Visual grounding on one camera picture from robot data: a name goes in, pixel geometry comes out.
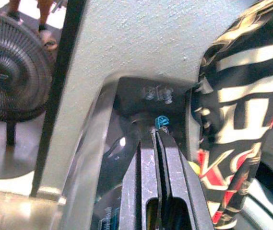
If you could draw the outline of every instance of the patterned fabric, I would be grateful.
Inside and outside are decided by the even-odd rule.
[[[273,126],[273,0],[251,6],[212,44],[199,80],[199,177],[215,228],[230,229]]]

